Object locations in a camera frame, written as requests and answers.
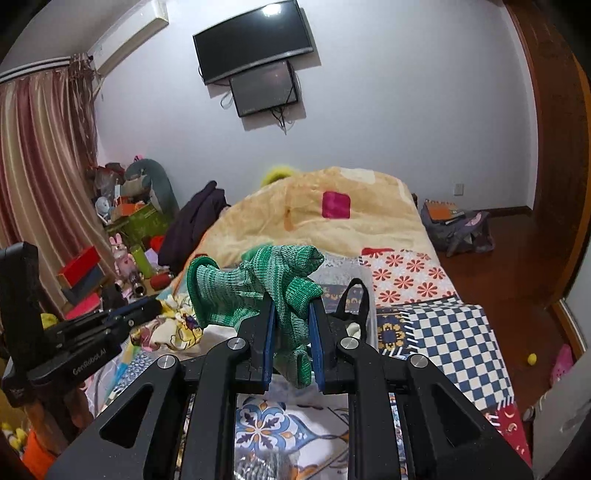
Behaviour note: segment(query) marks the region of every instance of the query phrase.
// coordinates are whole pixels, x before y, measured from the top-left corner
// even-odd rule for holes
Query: stuffed animal
[[[16,450],[19,456],[22,456],[25,445],[27,444],[27,432],[23,429],[13,430],[7,422],[2,422],[0,428],[10,446]]]
[[[138,271],[134,257],[127,251],[119,233],[115,235],[115,238],[110,236],[109,242],[115,257],[115,272],[121,280],[126,281],[133,272]]]
[[[135,157],[134,162],[125,170],[125,180],[138,176],[147,176],[146,179],[142,178],[141,183],[143,186],[150,185],[150,201],[156,210],[171,220],[175,218],[178,203],[162,165],[150,158]]]
[[[111,212],[111,203],[107,197],[98,197],[95,202],[96,214],[105,220],[109,219]]]

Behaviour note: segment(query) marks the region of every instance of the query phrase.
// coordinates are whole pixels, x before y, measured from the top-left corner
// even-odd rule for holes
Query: cardboard box
[[[80,255],[71,260],[57,273],[57,281],[61,288],[74,286],[100,261],[99,253],[94,246],[85,248]]]
[[[90,293],[101,286],[105,274],[99,265],[95,265],[76,285],[72,288],[63,288],[61,292],[73,306],[78,305]]]
[[[139,208],[135,203],[121,203],[111,211],[111,221],[116,222],[121,217],[127,217],[132,213],[135,213]]]

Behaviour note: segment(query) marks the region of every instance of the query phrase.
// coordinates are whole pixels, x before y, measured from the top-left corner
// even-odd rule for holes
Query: floral fabric
[[[456,295],[444,269],[429,254],[366,249],[361,263],[372,271],[376,308]]]
[[[163,311],[154,320],[134,329],[131,342],[152,352],[166,346],[173,352],[196,346],[203,336],[188,293],[169,294],[160,300]]]

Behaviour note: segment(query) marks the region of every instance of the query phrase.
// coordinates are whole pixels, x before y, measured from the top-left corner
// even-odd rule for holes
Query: metal screw
[[[427,357],[424,355],[413,355],[410,358],[410,362],[417,368],[425,368],[429,364]]]
[[[160,358],[158,358],[156,363],[160,368],[170,368],[174,365],[176,361],[177,359],[174,355],[163,355]]]
[[[240,337],[230,338],[228,340],[228,348],[232,350],[240,350],[240,348],[244,348],[246,345],[246,340]]]
[[[340,345],[345,350],[354,350],[359,346],[359,340],[354,337],[345,337],[340,341]]]

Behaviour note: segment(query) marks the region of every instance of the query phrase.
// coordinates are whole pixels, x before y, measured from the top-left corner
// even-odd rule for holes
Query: figurine
[[[127,281],[133,272],[138,271],[135,266],[134,257],[127,251],[127,247],[123,244],[119,233],[115,235],[115,238],[112,236],[109,237],[109,242],[111,243],[111,250],[115,257],[115,272],[121,280]]]
[[[111,215],[111,204],[107,197],[98,197],[95,203],[96,214],[103,220],[109,220]]]

